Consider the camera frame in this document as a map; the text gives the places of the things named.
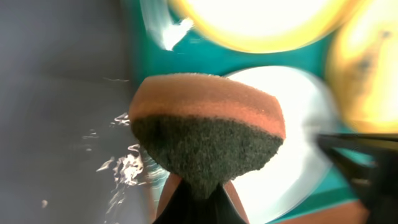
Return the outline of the small yellow plate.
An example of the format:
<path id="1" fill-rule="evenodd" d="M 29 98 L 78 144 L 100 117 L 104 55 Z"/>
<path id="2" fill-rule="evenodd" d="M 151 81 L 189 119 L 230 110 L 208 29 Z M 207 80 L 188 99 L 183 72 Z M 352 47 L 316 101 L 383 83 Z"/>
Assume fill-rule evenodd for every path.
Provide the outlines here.
<path id="1" fill-rule="evenodd" d="M 225 48 L 252 54 L 294 50 L 334 31 L 363 0 L 171 0 L 177 14 Z"/>

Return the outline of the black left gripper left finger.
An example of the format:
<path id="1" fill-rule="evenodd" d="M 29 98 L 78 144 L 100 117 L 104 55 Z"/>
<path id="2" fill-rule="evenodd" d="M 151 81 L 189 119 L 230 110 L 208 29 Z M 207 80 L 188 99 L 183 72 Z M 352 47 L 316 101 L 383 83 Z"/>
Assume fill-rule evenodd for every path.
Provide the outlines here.
<path id="1" fill-rule="evenodd" d="M 154 224 L 245 224 L 221 185 L 205 200 L 193 197 L 192 188 L 181 181 Z"/>

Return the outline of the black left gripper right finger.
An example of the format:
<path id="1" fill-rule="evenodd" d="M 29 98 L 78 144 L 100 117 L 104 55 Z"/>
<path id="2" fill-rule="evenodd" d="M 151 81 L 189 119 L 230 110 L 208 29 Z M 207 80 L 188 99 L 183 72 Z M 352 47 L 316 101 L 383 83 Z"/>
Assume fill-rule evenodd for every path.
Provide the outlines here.
<path id="1" fill-rule="evenodd" d="M 319 134 L 316 142 L 369 211 L 366 222 L 397 224 L 397 134 Z M 373 160 L 358 164 L 337 149 Z"/>

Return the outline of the white light-blue plate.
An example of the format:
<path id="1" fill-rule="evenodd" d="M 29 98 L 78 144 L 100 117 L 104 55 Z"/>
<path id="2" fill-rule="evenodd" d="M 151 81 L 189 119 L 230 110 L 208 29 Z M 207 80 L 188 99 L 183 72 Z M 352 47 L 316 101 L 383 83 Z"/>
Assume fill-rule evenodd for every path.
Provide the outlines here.
<path id="1" fill-rule="evenodd" d="M 326 86 L 304 70 L 254 67 L 228 77 L 275 96 L 284 114 L 286 139 L 278 153 L 261 170 L 233 180 L 249 222 L 271 222 L 303 202 L 330 170 L 315 137 L 336 131 L 338 115 Z"/>

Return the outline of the large yellow plate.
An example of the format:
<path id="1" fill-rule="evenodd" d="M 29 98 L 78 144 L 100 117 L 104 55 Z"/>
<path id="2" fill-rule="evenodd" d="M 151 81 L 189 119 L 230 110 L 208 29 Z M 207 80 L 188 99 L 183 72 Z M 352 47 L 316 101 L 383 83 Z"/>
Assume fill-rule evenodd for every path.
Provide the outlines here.
<path id="1" fill-rule="evenodd" d="M 369 1 L 338 29 L 325 78 L 345 125 L 397 132 L 397 1 Z"/>

